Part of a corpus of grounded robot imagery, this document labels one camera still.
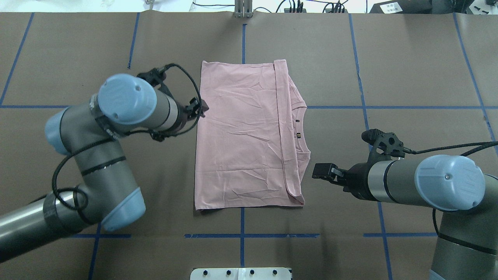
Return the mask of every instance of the white bracket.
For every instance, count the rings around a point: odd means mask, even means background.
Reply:
[[[252,0],[235,0],[235,17],[252,17]]]
[[[190,280],[292,280],[288,268],[194,269]]]

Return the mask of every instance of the pink fabric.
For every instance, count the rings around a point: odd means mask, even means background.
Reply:
[[[306,104],[286,61],[203,61],[200,90],[209,111],[197,125],[195,208],[304,205]]]

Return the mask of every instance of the white floor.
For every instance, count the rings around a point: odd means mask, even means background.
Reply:
[[[279,9],[289,7],[292,0],[287,0]],[[374,3],[386,0],[369,0],[369,9]],[[234,0],[195,0],[197,4],[234,4]],[[365,13],[366,0],[348,0],[345,4],[350,13]],[[265,7],[272,12],[277,9],[280,0],[253,0],[252,7]],[[322,12],[325,3],[306,0],[307,12]],[[145,0],[0,0],[0,11],[8,12],[138,12],[150,9]],[[233,11],[234,7],[201,7],[192,4],[192,0],[155,0],[153,10],[166,12],[212,12]]]

